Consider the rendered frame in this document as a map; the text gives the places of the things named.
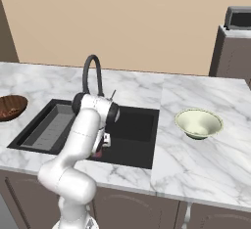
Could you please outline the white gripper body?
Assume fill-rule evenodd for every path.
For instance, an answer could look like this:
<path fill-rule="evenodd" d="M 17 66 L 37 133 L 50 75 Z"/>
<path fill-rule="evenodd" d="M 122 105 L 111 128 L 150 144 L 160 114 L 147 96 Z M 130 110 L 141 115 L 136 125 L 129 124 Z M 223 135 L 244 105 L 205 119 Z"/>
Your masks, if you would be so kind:
<path fill-rule="evenodd" d="M 104 134 L 95 150 L 95 152 L 93 153 L 93 155 L 99 151 L 102 151 L 103 146 L 106 145 L 106 135 Z"/>

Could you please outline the black sink basin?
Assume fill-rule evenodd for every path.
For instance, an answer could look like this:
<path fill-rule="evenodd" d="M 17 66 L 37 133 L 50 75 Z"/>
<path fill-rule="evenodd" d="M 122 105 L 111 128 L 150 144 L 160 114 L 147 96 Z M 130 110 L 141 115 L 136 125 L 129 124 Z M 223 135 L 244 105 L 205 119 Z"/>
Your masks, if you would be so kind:
<path fill-rule="evenodd" d="M 151 169 L 160 111 L 120 106 L 120 112 L 119 120 L 105 128 L 111 146 L 102 147 L 100 158 L 88 160 Z M 57 156 L 74 120 L 71 101 L 52 99 L 9 148 Z"/>

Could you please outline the black curved sink faucet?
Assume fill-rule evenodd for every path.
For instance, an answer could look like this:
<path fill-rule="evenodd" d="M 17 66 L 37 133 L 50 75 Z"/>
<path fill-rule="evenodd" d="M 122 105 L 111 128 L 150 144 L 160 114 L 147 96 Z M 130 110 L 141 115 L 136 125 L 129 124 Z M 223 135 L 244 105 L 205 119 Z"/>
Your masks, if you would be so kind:
<path fill-rule="evenodd" d="M 103 84 L 102 84 L 102 73 L 101 73 L 101 65 L 98 57 L 96 55 L 90 55 L 87 57 L 83 72 L 82 72 L 82 91 L 84 93 L 90 94 L 89 87 L 88 87 L 88 72 L 91 62 L 95 63 L 96 66 L 96 77 L 97 77 L 97 86 L 98 86 L 98 96 L 104 97 L 103 92 Z"/>

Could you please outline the brown wooden bowl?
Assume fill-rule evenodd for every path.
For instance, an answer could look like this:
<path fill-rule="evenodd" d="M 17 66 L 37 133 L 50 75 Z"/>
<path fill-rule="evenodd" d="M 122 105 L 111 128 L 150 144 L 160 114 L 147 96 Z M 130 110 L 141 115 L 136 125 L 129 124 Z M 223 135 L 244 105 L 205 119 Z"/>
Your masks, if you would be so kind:
<path fill-rule="evenodd" d="M 27 103 L 27 98 L 21 95 L 0 97 L 0 121 L 9 121 L 21 115 Z"/>

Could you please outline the pale green bowl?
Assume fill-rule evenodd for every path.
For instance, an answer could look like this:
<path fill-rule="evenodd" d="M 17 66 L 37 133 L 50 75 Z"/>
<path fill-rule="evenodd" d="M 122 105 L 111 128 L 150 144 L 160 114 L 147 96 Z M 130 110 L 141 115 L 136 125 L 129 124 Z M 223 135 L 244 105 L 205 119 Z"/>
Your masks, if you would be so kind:
<path fill-rule="evenodd" d="M 223 120 L 216 114 L 203 109 L 186 109 L 175 117 L 175 123 L 188 137 L 203 140 L 221 132 Z"/>

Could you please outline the brown cupboard door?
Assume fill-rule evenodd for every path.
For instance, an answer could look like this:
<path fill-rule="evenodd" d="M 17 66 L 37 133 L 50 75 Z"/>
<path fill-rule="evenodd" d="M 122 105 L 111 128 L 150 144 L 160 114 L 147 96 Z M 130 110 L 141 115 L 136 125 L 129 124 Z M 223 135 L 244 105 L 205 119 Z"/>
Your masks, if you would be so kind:
<path fill-rule="evenodd" d="M 45 189 L 34 175 L 0 169 L 0 194 L 15 220 L 5 185 L 8 177 L 17 197 L 26 229 L 52 229 L 60 218 L 59 197 Z"/>
<path fill-rule="evenodd" d="M 251 212 L 193 204 L 188 229 L 251 229 Z"/>
<path fill-rule="evenodd" d="M 176 200 L 99 187 L 92 209 L 100 229 L 175 229 L 178 205 Z"/>

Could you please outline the grey toaster oven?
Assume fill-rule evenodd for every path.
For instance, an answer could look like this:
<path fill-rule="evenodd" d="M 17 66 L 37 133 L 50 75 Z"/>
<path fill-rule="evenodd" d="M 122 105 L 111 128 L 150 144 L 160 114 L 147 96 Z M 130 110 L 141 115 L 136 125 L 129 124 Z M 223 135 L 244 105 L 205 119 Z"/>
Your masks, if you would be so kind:
<path fill-rule="evenodd" d="M 251 6 L 229 6 L 226 10 L 227 30 L 251 30 Z"/>

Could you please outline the dark brown wall cabinet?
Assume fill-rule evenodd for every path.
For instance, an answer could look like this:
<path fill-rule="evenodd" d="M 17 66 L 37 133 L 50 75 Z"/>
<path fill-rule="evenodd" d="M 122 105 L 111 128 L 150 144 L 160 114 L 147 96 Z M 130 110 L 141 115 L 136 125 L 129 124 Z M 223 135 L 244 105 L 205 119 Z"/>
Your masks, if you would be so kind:
<path fill-rule="evenodd" d="M 15 63 L 20 61 L 2 0 L 0 0 L 0 61 Z"/>

